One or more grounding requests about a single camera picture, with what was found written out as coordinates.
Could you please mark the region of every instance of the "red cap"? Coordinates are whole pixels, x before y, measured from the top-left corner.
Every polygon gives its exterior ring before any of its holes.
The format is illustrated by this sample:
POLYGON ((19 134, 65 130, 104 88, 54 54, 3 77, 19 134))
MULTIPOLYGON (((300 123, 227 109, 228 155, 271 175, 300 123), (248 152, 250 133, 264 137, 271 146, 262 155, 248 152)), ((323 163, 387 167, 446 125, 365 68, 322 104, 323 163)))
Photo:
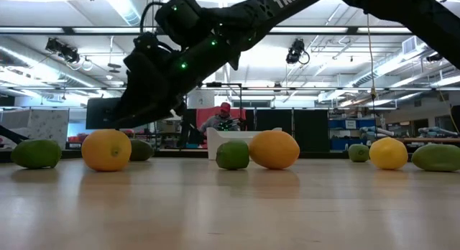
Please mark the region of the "red cap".
POLYGON ((226 113, 230 113, 230 103, 223 102, 221 104, 221 111, 224 111, 226 113))

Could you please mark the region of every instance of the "black robotic arm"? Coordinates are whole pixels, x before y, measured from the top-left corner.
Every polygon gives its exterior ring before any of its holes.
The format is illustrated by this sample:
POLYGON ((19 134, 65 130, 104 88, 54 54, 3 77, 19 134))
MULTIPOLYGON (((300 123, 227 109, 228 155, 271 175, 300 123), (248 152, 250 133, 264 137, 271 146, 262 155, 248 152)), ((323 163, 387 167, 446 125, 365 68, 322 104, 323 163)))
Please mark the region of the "black robotic arm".
MULTIPOLYGON (((186 109, 183 98, 189 91, 226 63, 237 70, 241 52, 317 1, 246 0, 227 8, 205 9, 195 0, 170 0, 158 9, 155 20, 182 50, 171 49, 153 33, 142 33, 124 60, 129 71, 123 96, 91 99, 87 127, 139 126, 170 116, 171 109, 181 115, 186 109)), ((405 25, 460 68, 460 19, 437 1, 343 1, 380 19, 405 25)))

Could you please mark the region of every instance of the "person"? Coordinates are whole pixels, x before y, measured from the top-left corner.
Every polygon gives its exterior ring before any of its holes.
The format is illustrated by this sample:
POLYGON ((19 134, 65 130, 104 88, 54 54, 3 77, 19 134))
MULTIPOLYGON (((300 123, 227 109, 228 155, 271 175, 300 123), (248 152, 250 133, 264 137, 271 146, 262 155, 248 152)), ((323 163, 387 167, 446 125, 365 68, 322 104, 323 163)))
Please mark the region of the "person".
POLYGON ((201 125, 199 131, 205 133, 206 129, 209 127, 215 128, 216 130, 226 130, 226 131, 239 131, 239 126, 237 122, 232 122, 232 117, 230 115, 230 104, 223 102, 221 104, 221 111, 215 116, 211 116, 207 121, 201 125))

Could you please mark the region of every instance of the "yellow fruit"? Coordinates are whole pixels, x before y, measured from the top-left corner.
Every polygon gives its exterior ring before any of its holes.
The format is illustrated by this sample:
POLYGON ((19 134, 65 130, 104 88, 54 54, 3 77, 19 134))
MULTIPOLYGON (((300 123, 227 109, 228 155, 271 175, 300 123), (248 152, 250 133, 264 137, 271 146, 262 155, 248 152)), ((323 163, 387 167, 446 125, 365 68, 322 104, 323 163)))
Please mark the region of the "yellow fruit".
POLYGON ((128 165, 131 141, 116 130, 104 129, 90 134, 81 146, 83 160, 96 171, 119 171, 128 165))
POLYGON ((405 145, 389 137, 372 143, 369 156, 372 164, 384 170, 396 170, 403 167, 409 157, 405 145))
POLYGON ((268 169, 290 167, 299 158, 300 148, 289 134, 283 131, 263 131, 249 144, 249 156, 268 169))

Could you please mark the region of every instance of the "green fruit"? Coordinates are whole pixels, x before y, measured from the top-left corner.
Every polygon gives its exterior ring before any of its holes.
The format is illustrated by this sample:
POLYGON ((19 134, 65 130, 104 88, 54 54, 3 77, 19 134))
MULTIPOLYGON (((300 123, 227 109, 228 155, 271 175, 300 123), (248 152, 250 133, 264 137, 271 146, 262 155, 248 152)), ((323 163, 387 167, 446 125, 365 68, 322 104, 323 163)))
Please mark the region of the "green fruit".
POLYGON ((460 148, 454 145, 428 144, 412 154, 412 163, 425 171, 460 170, 460 148))
POLYGON ((369 147, 361 144, 353 144, 348 148, 348 156, 353 162, 366 162, 369 160, 369 147))
POLYGON ((131 161, 145 161, 153 155, 153 148, 147 142, 138 139, 131 140, 131 161))
POLYGON ((249 165, 249 147, 242 140, 233 140, 217 149, 216 162, 220 168, 238 170, 249 165))
POLYGON ((11 160, 29 169, 54 168, 61 158, 61 153, 58 143, 53 140, 28 139, 14 148, 11 160))

